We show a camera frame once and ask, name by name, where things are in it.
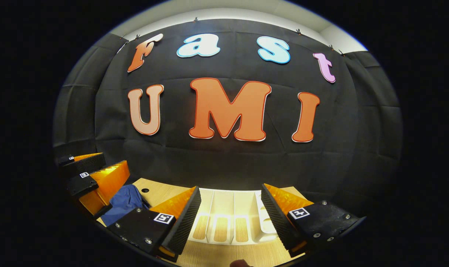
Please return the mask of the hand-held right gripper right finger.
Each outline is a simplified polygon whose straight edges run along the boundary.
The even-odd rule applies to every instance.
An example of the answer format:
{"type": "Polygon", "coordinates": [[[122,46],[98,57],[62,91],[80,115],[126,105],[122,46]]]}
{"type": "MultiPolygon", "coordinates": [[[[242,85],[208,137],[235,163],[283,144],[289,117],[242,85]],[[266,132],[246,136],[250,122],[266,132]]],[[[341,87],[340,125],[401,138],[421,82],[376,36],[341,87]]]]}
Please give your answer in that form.
{"type": "Polygon", "coordinates": [[[269,184],[262,184],[261,200],[291,257],[329,247],[366,219],[327,200],[311,202],[269,184]]]}

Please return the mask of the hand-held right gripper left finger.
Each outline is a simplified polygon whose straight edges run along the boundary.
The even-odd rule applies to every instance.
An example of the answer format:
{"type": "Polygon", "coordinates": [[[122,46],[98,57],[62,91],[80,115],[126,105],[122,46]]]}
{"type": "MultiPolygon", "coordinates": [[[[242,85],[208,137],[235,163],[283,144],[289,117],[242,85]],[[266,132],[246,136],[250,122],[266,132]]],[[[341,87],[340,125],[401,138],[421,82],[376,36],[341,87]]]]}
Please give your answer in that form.
{"type": "Polygon", "coordinates": [[[200,204],[200,189],[193,187],[148,210],[130,211],[108,230],[147,255],[176,262],[200,204]]]}

